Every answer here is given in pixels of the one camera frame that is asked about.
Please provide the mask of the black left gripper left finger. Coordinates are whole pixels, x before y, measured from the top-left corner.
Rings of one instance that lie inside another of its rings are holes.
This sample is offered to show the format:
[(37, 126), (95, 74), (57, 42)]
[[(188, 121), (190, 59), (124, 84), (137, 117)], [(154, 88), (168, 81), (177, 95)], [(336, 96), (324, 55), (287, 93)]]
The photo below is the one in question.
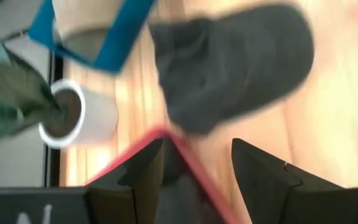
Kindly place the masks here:
[(162, 184), (162, 139), (138, 149), (91, 181), (89, 204), (95, 223), (153, 223)]

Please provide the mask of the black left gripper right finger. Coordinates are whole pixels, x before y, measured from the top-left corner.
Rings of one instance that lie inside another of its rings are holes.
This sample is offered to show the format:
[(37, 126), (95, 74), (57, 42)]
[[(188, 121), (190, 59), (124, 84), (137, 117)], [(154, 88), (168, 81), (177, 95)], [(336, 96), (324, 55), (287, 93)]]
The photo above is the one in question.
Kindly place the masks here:
[(231, 157), (252, 223), (358, 224), (358, 187), (336, 185), (239, 138)]

